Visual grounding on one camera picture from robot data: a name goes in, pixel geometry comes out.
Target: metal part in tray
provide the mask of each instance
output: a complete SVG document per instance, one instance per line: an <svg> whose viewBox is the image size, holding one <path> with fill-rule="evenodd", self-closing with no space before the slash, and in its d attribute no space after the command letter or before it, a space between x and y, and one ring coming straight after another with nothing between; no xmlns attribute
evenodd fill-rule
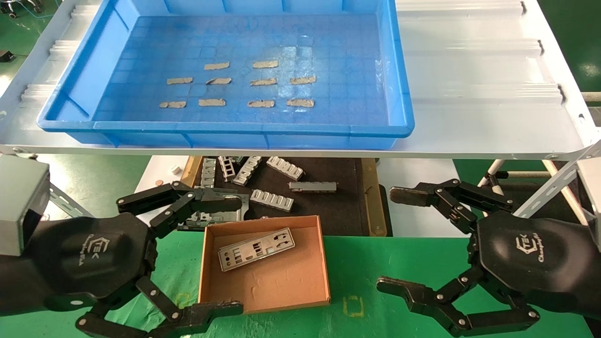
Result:
<svg viewBox="0 0 601 338"><path fill-rule="evenodd" d="M251 201L286 212L290 212L292 204L294 203L293 198L272 194L271 192L259 189L254 189L252 191Z"/></svg>
<svg viewBox="0 0 601 338"><path fill-rule="evenodd" d="M229 156L220 156L219 163L221 164L221 171L223 171L225 181L229 182L232 177L236 176L236 171L234 170L234 164L231 162L231 158Z"/></svg>
<svg viewBox="0 0 601 338"><path fill-rule="evenodd" d="M269 257L295 246L290 228L284 228L261 237L228 245L219 249L221 271L228 271L239 266Z"/></svg>
<svg viewBox="0 0 601 338"><path fill-rule="evenodd" d="M290 182L288 187L295 192L336 192L338 182Z"/></svg>
<svg viewBox="0 0 601 338"><path fill-rule="evenodd" d="M277 156L271 156L267 160L267 165L295 181L298 181L305 173L303 169Z"/></svg>
<svg viewBox="0 0 601 338"><path fill-rule="evenodd" d="M244 220L244 214L248 211L249 195L238 194L235 189L219 189L214 188L213 191L217 196L237 196L242 200L242 207L237 211L214 212L208 214L205 212L195 212L183 224L177 227L177 230L182 231L204 231L204 228L212 224L237 222Z"/></svg>
<svg viewBox="0 0 601 338"><path fill-rule="evenodd" d="M249 157L240 171L238 171L238 175L232 181L235 184L245 186L248 183L248 179L251 178L252 173L257 169L261 163L261 156L251 156Z"/></svg>
<svg viewBox="0 0 601 338"><path fill-rule="evenodd" d="M203 158L203 169L200 176L200 188L215 187L215 167L217 160L214 158Z"/></svg>

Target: blue plastic tray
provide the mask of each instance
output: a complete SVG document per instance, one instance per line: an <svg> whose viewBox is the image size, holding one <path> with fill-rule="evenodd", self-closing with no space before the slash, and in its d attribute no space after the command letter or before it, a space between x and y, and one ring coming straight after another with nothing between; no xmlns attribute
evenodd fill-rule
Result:
<svg viewBox="0 0 601 338"><path fill-rule="evenodd" d="M199 106L211 98L227 104ZM394 0L105 0L38 124L115 147L389 149L414 127Z"/></svg>

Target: cardboard box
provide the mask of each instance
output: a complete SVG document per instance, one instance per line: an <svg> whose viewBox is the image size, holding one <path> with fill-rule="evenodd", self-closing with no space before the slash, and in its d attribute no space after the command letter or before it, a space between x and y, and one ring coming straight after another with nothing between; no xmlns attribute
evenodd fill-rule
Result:
<svg viewBox="0 0 601 338"><path fill-rule="evenodd" d="M294 238L294 248L221 271L220 248L286 227ZM319 216L266 218L207 227L199 290L199 303L236 300L244 304L245 314L328 305L330 288Z"/></svg>

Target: green table surface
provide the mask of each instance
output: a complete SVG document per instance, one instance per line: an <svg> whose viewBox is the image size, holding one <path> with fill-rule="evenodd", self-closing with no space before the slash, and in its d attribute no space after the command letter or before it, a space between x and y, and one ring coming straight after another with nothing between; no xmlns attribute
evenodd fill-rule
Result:
<svg viewBox="0 0 601 338"><path fill-rule="evenodd" d="M153 281L183 307L198 296L203 233L175 232L159 241ZM464 271L466 239L324 237L332 304L326 307L217 318L206 337L450 337L433 319L410 313L399 297L376 290L380 275L441 287ZM476 288L456 302L466 313L499 310ZM0 337L85 337L75 329L84 311L38 312L0 318ZM495 337L592 337L584 319L541 310L527 331ZM108 318L149 330L162 315L138 296Z"/></svg>

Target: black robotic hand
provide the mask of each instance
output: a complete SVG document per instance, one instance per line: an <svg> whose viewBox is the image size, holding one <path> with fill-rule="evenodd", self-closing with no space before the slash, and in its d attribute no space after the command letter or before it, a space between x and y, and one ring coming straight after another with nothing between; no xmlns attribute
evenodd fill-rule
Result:
<svg viewBox="0 0 601 338"><path fill-rule="evenodd" d="M409 311L434 318L452 336L526 330L540 318L529 304L553 312L601 318L601 253L587 226L510 214L513 201L459 180L393 187L395 203L434 206L463 233L471 234L471 267L438 290L389 277L379 291L402 297ZM464 205L489 214L477 220ZM453 302L479 284L504 311L464 315Z"/></svg>
<svg viewBox="0 0 601 338"><path fill-rule="evenodd" d="M167 205L150 227L136 217ZM117 206L120 214L113 218L40 222L21 256L0 256L0 316L92 306L76 322L89 336L175 338L206 332L216 317L242 313L242 304L236 301L179 309L150 281L157 238L196 211L238 210L239 198L223 198L211 189L192 189L175 181L119 198ZM159 327L147 333L104 319L140 293L165 315Z"/></svg>

